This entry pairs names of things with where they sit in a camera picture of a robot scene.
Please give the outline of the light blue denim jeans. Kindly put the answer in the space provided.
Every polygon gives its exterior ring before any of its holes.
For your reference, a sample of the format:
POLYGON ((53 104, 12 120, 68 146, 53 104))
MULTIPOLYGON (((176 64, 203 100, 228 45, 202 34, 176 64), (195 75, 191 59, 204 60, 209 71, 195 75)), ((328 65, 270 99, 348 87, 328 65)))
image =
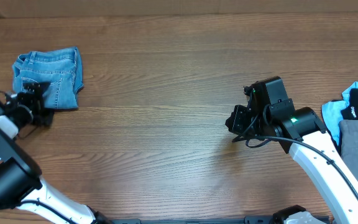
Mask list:
POLYGON ((54 110, 78 108, 83 89, 83 63, 77 47, 19 55, 12 65, 12 89, 24 92, 26 83, 48 83, 43 92, 45 107, 54 110))

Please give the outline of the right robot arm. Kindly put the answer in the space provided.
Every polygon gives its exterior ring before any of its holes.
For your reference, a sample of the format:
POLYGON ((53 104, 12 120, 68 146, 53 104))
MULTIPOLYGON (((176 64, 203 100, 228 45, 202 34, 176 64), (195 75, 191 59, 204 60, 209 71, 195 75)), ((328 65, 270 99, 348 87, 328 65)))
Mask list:
POLYGON ((247 105, 236 105, 225 122, 233 142, 278 142, 306 172, 334 223, 358 223, 358 181, 338 154, 328 129, 309 107, 295 109, 280 77, 244 87, 247 105))

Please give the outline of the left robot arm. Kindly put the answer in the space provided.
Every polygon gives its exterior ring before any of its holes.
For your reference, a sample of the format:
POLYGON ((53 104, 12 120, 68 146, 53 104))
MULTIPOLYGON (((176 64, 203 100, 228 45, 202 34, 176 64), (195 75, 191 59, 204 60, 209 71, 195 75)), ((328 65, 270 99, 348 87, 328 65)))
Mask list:
POLYGON ((53 223, 110 223, 102 213, 52 187, 39 165, 16 144, 27 125, 51 125, 54 112, 45 107, 43 98, 49 86, 49 82, 26 82, 22 92, 5 93, 5 102, 0 100, 0 210, 25 210, 53 223))

